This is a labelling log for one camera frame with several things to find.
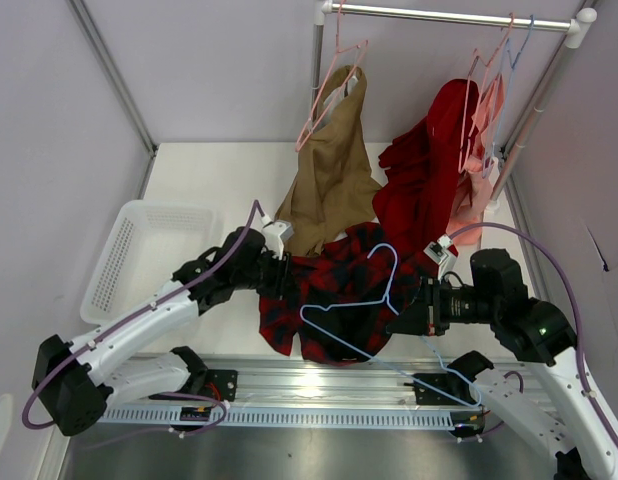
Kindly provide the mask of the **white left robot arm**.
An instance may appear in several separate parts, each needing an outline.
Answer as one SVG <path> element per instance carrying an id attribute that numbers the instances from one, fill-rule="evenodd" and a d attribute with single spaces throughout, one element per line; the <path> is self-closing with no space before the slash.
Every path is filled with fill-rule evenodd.
<path id="1" fill-rule="evenodd" d="M 241 290 L 280 299 L 293 289 L 291 256 L 284 250 L 291 225 L 270 221 L 240 227 L 220 247 L 184 263 L 137 311 L 70 341 L 53 335 L 38 349 L 32 388 L 67 436 L 93 426 L 114 407 L 145 397 L 223 401 L 204 361 L 187 346 L 150 360 L 132 356 L 164 334 L 198 319 Z"/>

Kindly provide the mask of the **red plaid skirt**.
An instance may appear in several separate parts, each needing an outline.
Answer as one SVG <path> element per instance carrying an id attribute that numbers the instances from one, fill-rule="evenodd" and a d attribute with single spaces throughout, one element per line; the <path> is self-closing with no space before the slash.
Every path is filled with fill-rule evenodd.
<path id="1" fill-rule="evenodd" d="M 259 333 L 267 344 L 277 353 L 288 356 L 293 341 L 298 339 L 302 358 L 318 364 L 340 367 L 368 361 L 305 325 L 299 309 L 305 304 L 327 306 L 379 299 L 391 273 L 393 255 L 387 248 L 377 250 L 370 259 L 367 254 L 383 242 L 389 243 L 382 227 L 365 222 L 348 228 L 342 239 L 326 244 L 318 256 L 293 257 L 294 290 L 282 300 L 264 297 L 259 300 Z M 422 253 L 398 255 L 399 265 L 390 298 L 400 314 L 419 293 L 425 256 Z M 305 315 L 372 356 L 390 340 L 391 334 L 386 332 L 386 327 L 397 317 L 385 306 L 346 308 L 328 314 L 310 309 Z"/>

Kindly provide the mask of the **light blue wire hanger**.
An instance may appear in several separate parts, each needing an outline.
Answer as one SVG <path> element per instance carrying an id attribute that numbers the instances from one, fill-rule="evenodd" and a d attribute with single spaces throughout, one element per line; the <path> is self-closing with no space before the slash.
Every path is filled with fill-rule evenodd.
<path id="1" fill-rule="evenodd" d="M 460 380 L 460 382 L 464 385 L 468 387 L 469 393 L 476 393 L 477 394 L 477 399 L 473 402 L 473 403 L 469 403 L 466 400 L 461 399 L 458 396 L 455 396 L 451 393 L 446 393 L 443 390 L 441 390 L 438 387 L 433 386 L 432 384 L 429 384 L 427 382 L 425 382 L 424 380 L 419 380 L 417 379 L 413 374 L 407 374 L 405 371 L 399 369 L 398 367 L 389 364 L 381 359 L 378 359 L 376 356 L 372 356 L 371 354 L 369 354 L 368 352 L 358 348 L 357 346 L 351 344 L 350 342 L 347 342 L 345 340 L 343 340 L 342 338 L 338 337 L 337 335 L 335 335 L 334 333 L 330 332 L 329 330 L 323 328 L 322 326 L 316 324 L 315 322 L 311 321 L 310 319 L 308 319 L 305 315 L 305 313 L 310 310 L 310 309 L 315 309 L 320 311 L 323 314 L 328 314 L 331 313 L 334 310 L 342 310 L 342 309 L 346 309 L 346 308 L 362 308 L 362 307 L 382 307 L 385 306 L 387 307 L 391 313 L 393 313 L 395 316 L 398 316 L 398 310 L 391 304 L 391 298 L 390 298 L 390 292 L 391 292 L 391 288 L 393 285 L 393 281 L 396 275 L 396 271 L 399 265 L 399 255 L 396 251 L 396 249 L 390 245 L 389 243 L 383 242 L 383 243 L 379 243 L 376 246 L 374 246 L 372 248 L 372 250 L 367 254 L 367 259 L 370 259 L 377 250 L 381 249 L 381 248 L 387 248 L 393 255 L 393 264 L 392 264 L 392 268 L 391 268 L 391 273 L 389 275 L 388 281 L 387 281 L 387 285 L 383 291 L 382 296 L 377 299 L 377 300 L 373 300 L 373 301 L 367 301 L 367 302 L 349 302 L 349 303 L 338 303 L 338 304 L 330 304 L 327 306 L 321 306 L 321 305 L 316 305 L 316 304 L 305 304 L 302 305 L 299 309 L 299 314 L 300 314 L 300 318 L 302 320 L 302 322 L 305 325 L 308 325 L 312 328 L 314 328 L 315 330 L 317 330 L 319 333 L 324 334 L 326 336 L 328 336 L 330 339 L 338 342 L 339 344 L 349 348 L 350 350 L 353 350 L 355 353 L 362 355 L 365 359 L 367 360 L 371 360 L 371 361 L 376 361 L 377 363 L 379 363 L 381 366 L 386 367 L 396 373 L 398 373 L 399 375 L 402 375 L 405 378 L 408 378 L 410 380 L 410 382 L 408 383 L 409 386 L 421 386 L 424 387 L 425 389 L 429 389 L 434 393 L 440 394 L 450 400 L 456 401 L 458 404 L 465 406 L 465 407 L 479 407 L 482 404 L 482 392 L 480 391 L 480 389 L 475 385 L 475 383 L 473 381 L 470 381 L 464 374 L 462 374 L 460 371 L 458 371 L 457 369 L 453 369 L 451 368 L 449 365 L 446 365 L 442 359 L 441 354 L 438 352 L 438 350 L 426 339 L 425 336 L 420 335 L 419 338 L 421 340 L 421 342 L 427 346 L 427 348 L 435 355 L 435 357 L 438 359 L 439 365 L 441 367 L 441 369 L 448 374 L 451 374 L 453 377 L 456 377 L 457 379 Z"/>

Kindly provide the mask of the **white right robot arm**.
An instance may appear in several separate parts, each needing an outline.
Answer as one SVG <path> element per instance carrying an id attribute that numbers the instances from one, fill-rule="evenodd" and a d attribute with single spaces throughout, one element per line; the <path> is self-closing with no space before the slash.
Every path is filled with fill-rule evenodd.
<path id="1" fill-rule="evenodd" d="M 453 287 L 424 279 L 416 300 L 392 323 L 392 334 L 441 336 L 453 324 L 485 324 L 496 340 L 523 363 L 556 409 L 549 415 L 482 354 L 471 351 L 451 365 L 447 395 L 457 403 L 473 398 L 555 469 L 558 479 L 618 479 L 618 421 L 595 382 L 577 360 L 577 335 L 555 305 L 533 298 L 519 264 L 504 249 L 470 258 L 472 284 Z"/>

